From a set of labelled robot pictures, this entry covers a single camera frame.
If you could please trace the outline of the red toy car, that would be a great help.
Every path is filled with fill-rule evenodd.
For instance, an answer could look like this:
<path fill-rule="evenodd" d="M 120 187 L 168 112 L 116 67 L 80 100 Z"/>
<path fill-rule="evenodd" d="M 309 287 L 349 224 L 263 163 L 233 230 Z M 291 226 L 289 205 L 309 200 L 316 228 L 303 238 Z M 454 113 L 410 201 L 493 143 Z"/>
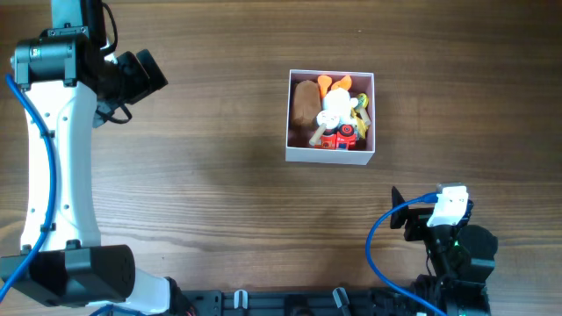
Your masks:
<path fill-rule="evenodd" d="M 357 133 L 352 125 L 341 125 L 335 129 L 327 129 L 315 145 L 322 149 L 351 150 L 356 147 Z"/>

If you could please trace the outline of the pink box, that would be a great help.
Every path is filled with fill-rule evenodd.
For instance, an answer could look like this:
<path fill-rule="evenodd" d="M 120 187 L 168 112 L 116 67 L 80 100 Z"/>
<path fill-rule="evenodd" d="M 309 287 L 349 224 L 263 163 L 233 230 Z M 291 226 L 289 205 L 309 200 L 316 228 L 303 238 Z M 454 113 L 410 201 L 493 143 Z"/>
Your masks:
<path fill-rule="evenodd" d="M 290 116 L 292 108 L 292 94 L 295 86 L 305 80 L 317 83 L 319 75 L 328 75 L 334 82 L 341 80 L 346 75 L 352 78 L 351 96 L 365 93 L 370 99 L 367 107 L 371 117 L 366 138 L 358 139 L 356 147 L 351 150 L 322 149 L 310 146 L 308 141 L 317 129 L 316 119 L 310 127 L 295 127 L 291 125 Z M 375 153 L 376 127 L 375 127 L 375 75 L 362 72 L 341 72 L 292 69 L 289 73 L 289 89 L 287 99 L 287 119 L 285 124 L 285 159 L 288 162 L 318 162 L 335 164 L 367 164 Z"/>

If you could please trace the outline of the white wooden rattle drum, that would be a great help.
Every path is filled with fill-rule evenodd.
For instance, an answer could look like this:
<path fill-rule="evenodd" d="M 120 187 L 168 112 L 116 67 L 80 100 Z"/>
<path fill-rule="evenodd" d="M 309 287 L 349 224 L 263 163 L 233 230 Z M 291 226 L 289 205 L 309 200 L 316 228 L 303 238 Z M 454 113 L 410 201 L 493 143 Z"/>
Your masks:
<path fill-rule="evenodd" d="M 317 145 L 326 131 L 333 132 L 340 124 L 340 116 L 334 111 L 324 110 L 316 116 L 316 123 L 317 129 L 308 141 L 310 146 Z"/>

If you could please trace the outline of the yellow wooden rattle drum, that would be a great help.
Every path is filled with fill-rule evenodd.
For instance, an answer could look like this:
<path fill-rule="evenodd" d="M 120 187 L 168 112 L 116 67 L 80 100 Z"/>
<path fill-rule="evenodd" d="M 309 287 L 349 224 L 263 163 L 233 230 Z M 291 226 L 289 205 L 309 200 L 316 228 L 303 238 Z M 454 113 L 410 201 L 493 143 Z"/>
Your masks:
<path fill-rule="evenodd" d="M 357 106 L 355 107 L 355 112 L 359 114 L 361 120 L 369 126 L 371 124 L 371 118 L 368 114 L 367 107 L 369 105 L 369 98 L 365 93 L 360 93 L 356 95 Z"/>

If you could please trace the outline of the white duck plush toy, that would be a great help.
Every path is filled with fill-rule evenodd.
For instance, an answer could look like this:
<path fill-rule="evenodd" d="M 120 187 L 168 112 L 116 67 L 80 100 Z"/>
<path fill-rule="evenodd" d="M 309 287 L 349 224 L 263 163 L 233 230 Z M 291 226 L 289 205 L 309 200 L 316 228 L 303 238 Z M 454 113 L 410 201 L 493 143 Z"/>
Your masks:
<path fill-rule="evenodd" d="M 341 80 L 334 82 L 328 75 L 319 75 L 317 83 L 321 94 L 323 111 L 330 110 L 340 116 L 341 125 L 354 126 L 357 138 L 365 139 L 369 126 L 367 126 L 355 112 L 357 106 L 356 96 L 351 96 L 352 78 L 346 75 Z"/>

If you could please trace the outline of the brown plush toy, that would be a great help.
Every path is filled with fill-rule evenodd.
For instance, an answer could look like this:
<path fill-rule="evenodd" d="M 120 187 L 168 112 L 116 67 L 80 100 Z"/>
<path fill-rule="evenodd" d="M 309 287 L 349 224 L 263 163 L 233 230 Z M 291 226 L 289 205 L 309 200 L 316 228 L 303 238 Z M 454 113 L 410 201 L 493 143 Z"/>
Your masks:
<path fill-rule="evenodd" d="M 310 80 L 298 83 L 292 94 L 291 125 L 313 126 L 320 111 L 321 95 L 318 84 Z"/>

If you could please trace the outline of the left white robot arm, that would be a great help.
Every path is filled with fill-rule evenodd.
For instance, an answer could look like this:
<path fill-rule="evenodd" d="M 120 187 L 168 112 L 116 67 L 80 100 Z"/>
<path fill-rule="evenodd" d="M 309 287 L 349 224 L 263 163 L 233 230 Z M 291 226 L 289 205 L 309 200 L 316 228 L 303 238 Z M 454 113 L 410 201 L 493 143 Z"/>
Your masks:
<path fill-rule="evenodd" d="M 50 28 L 18 43 L 6 77 L 26 112 L 29 195 L 19 252 L 1 261 L 4 289 L 45 306 L 169 312 L 170 280 L 137 268 L 128 246 L 102 244 L 91 188 L 93 130 L 166 78 L 149 51 L 116 54 L 106 3 L 54 1 L 51 13 Z"/>

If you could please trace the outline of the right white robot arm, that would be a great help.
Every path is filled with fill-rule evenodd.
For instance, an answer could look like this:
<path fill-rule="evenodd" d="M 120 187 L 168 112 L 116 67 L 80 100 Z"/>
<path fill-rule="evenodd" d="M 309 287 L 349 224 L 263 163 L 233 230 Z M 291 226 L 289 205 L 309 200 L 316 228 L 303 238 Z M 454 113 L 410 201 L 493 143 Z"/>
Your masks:
<path fill-rule="evenodd" d="M 411 208 L 397 188 L 392 188 L 392 204 L 399 211 L 391 216 L 392 229 L 403 228 L 406 241 L 421 241 L 427 264 L 434 273 L 420 275 L 411 291 L 448 315 L 489 315 L 491 308 L 486 280 L 495 268 L 498 239 L 482 226 L 471 225 L 474 203 L 468 193 L 451 196 L 451 185 L 440 185 L 443 202 L 434 207 Z"/>

